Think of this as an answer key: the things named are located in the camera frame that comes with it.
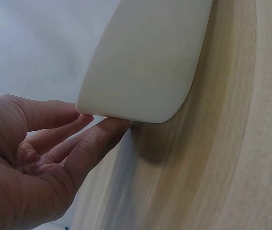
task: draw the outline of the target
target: light blue surface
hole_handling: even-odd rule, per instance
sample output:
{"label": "light blue surface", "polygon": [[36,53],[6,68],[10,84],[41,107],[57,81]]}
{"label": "light blue surface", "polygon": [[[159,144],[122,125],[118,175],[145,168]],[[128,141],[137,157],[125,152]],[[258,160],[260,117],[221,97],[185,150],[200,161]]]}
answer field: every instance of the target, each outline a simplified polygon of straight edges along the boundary
{"label": "light blue surface", "polygon": [[[119,0],[0,0],[0,95],[75,102]],[[57,225],[71,225],[76,202]]]}

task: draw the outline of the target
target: light wood surface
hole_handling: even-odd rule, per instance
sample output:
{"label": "light wood surface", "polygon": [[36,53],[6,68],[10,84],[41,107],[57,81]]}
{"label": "light wood surface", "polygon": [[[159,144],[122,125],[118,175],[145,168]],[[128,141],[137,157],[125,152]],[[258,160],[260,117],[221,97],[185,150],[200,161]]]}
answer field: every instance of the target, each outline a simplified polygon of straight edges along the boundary
{"label": "light wood surface", "polygon": [[272,0],[214,1],[186,102],[125,136],[93,229],[272,230]]}

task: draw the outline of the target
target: finger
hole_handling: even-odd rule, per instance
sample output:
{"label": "finger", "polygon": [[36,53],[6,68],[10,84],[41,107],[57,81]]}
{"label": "finger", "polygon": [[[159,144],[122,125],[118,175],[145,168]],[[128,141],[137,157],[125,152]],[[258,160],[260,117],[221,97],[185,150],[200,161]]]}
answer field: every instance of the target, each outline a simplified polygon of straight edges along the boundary
{"label": "finger", "polygon": [[12,95],[4,95],[1,98],[14,103],[16,108],[23,113],[28,131],[61,127],[79,117],[74,103],[56,100],[33,101]]}
{"label": "finger", "polygon": [[94,127],[78,134],[76,137],[73,137],[55,146],[46,155],[41,157],[38,165],[61,163],[72,152],[72,150],[76,147],[76,145],[78,145],[84,139],[88,138],[88,136],[90,136],[92,132],[95,132],[95,129],[97,127],[99,128],[100,126],[104,126],[104,123],[109,123],[109,122],[111,123],[120,122],[120,123],[127,124],[127,127],[130,126],[129,121],[116,119],[116,118],[107,118],[103,120],[102,122],[98,123],[97,125],[95,125]]}
{"label": "finger", "polygon": [[129,129],[130,125],[127,120],[107,118],[84,132],[82,139],[78,140],[64,164],[64,169],[70,175],[76,189],[95,166],[112,138]]}
{"label": "finger", "polygon": [[81,114],[79,118],[71,124],[59,128],[44,129],[26,138],[25,141],[29,143],[39,155],[43,155],[68,137],[81,131],[92,121],[92,115]]}
{"label": "finger", "polygon": [[[106,155],[108,152],[110,152],[110,151],[111,151],[111,150],[112,150],[112,149],[120,142],[120,140],[122,139],[122,137],[124,136],[125,133],[126,133],[126,132],[123,132],[123,133],[121,133],[121,134],[119,134],[119,135],[113,137],[113,138],[110,140],[110,142],[107,144],[106,148],[105,148],[105,149],[102,151],[102,153],[100,154],[100,156],[99,156],[99,158],[98,158],[98,160],[97,160],[95,166],[96,166],[97,164],[99,164],[100,161],[105,157],[105,155]],[[62,167],[64,167],[66,160],[67,160],[67,157],[66,157],[65,159],[63,159],[63,161],[62,161],[59,165],[61,165]]]}

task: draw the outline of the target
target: human hand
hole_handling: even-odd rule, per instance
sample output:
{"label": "human hand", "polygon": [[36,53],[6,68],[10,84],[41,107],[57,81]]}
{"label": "human hand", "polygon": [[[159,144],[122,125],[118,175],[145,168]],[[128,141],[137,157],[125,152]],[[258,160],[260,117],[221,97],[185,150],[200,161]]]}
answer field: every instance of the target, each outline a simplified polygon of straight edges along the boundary
{"label": "human hand", "polygon": [[1,230],[61,217],[88,172],[130,127],[129,121],[107,118],[66,140],[92,120],[72,103],[0,97]]}

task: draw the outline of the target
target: wood grain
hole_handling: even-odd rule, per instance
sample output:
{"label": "wood grain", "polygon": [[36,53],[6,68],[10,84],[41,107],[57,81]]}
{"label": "wood grain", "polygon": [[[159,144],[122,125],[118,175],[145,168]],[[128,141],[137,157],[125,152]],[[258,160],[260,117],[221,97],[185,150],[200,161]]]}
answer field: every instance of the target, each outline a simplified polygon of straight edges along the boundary
{"label": "wood grain", "polygon": [[192,89],[126,135],[96,230],[272,230],[272,0],[215,0]]}

